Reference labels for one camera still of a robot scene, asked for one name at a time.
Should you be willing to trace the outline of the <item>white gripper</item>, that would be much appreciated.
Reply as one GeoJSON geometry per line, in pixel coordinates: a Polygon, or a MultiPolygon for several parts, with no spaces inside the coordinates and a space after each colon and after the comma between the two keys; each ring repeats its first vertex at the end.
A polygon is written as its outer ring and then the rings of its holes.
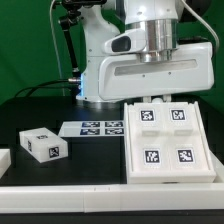
{"type": "Polygon", "coordinates": [[[142,63],[137,54],[111,56],[99,69],[99,96],[105,100],[169,95],[210,89],[214,84],[212,45],[180,45],[172,59],[142,63]]]}

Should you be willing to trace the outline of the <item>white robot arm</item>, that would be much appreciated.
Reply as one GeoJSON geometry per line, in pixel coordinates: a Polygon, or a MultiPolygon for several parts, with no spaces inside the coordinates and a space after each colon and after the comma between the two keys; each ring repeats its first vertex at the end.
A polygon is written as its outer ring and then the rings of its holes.
{"type": "Polygon", "coordinates": [[[87,65],[79,100],[116,102],[213,86],[219,44],[177,40],[185,11],[202,19],[187,0],[109,0],[105,6],[123,11],[125,31],[107,22],[99,6],[81,9],[87,65]]]}

